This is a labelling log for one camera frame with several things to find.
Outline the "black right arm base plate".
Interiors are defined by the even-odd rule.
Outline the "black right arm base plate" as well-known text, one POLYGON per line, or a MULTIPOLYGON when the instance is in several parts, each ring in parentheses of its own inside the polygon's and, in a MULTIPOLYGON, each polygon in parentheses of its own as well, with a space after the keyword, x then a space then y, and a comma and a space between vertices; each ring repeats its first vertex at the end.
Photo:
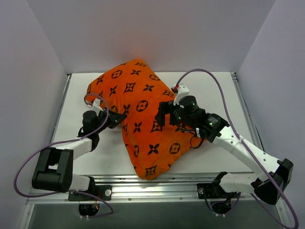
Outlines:
POLYGON ((239 196, 239 192, 226 193, 220 186, 214 186, 212 183, 198 183, 196 187, 199 199, 229 199, 239 196))

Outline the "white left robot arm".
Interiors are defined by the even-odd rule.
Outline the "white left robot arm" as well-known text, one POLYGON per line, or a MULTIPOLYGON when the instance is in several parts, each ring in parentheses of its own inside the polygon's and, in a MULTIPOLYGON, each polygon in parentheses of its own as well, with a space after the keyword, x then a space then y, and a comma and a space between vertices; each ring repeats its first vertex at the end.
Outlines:
POLYGON ((79 191, 79 195, 85 200, 93 199, 96 187, 91 185, 92 179, 73 174, 73 161, 95 150, 100 140, 99 133, 106 128, 114 129, 126 117, 126 114, 106 110, 89 110, 83 113, 82 127, 76 139, 58 147, 49 146, 40 152, 32 177, 32 187, 62 193, 79 191))

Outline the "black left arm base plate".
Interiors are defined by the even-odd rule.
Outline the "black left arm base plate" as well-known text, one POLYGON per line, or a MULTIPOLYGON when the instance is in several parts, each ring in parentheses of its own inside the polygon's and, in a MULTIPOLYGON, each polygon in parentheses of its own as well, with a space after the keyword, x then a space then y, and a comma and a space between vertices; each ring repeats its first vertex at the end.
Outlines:
POLYGON ((69 201, 93 201, 96 200, 91 195, 98 197, 102 200, 108 201, 112 198, 112 186, 111 185, 101 185, 90 188, 87 191, 84 191, 85 194, 78 193, 69 193, 68 200, 69 201))

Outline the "orange patterned pillowcase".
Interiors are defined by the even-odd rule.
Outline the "orange patterned pillowcase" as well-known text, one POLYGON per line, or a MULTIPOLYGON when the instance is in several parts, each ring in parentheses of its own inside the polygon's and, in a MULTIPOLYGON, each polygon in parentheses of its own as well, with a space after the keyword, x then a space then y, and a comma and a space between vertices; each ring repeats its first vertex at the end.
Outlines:
POLYGON ((104 99, 102 108, 127 116, 121 123, 122 138, 141 179, 156 179, 203 142, 183 125, 167 122, 161 127, 156 122, 159 103, 171 101, 175 95, 141 59, 122 63, 92 81, 86 102, 91 104, 98 95, 104 99))

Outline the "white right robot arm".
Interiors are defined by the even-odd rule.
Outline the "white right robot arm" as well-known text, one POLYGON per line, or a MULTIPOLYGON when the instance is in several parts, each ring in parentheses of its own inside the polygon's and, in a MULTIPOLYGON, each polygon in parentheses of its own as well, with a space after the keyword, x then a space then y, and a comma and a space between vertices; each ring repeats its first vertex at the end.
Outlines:
POLYGON ((271 156, 237 136, 225 119, 200 108, 192 95, 183 97, 178 103, 160 102, 155 116, 160 126, 165 125, 166 115, 169 115, 171 125, 183 126, 184 132, 189 130, 195 137, 223 148, 251 169, 250 175, 221 172, 211 186, 214 195, 222 197, 226 193, 244 192, 255 194, 270 205, 278 202, 290 183, 293 162, 271 156))

